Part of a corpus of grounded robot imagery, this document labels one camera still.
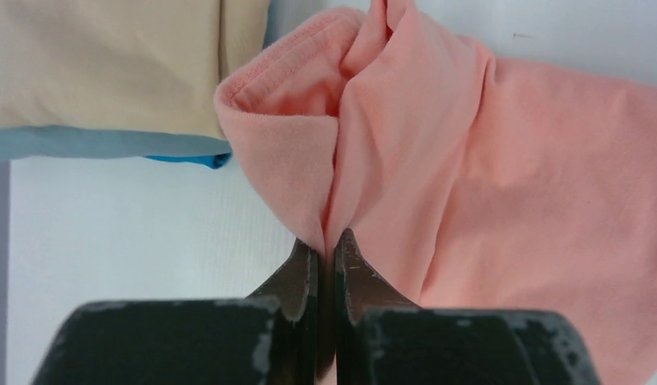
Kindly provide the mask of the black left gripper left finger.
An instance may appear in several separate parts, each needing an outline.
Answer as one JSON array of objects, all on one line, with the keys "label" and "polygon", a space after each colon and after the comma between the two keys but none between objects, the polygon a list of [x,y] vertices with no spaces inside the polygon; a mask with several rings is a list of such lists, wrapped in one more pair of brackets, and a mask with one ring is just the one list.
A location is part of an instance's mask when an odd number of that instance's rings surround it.
[{"label": "black left gripper left finger", "polygon": [[244,298],[90,302],[55,334],[35,384],[312,384],[318,256],[296,241]]}]

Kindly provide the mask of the pink t shirt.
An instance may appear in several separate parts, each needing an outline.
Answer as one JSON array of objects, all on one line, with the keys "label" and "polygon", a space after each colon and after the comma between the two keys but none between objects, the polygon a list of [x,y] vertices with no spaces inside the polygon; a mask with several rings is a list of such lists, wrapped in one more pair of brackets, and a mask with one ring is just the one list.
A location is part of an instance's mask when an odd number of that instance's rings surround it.
[{"label": "pink t shirt", "polygon": [[657,371],[657,87],[499,58],[412,1],[324,10],[222,81],[221,127],[326,262],[423,306],[554,310],[605,384]]}]

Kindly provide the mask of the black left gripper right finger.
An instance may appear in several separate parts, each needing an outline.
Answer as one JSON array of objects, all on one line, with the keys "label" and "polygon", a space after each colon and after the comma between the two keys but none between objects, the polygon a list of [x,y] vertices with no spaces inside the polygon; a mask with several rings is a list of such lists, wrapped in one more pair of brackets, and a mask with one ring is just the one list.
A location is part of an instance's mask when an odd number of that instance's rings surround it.
[{"label": "black left gripper right finger", "polygon": [[560,314],[417,306],[367,263],[350,230],[334,258],[340,384],[599,383]]}]

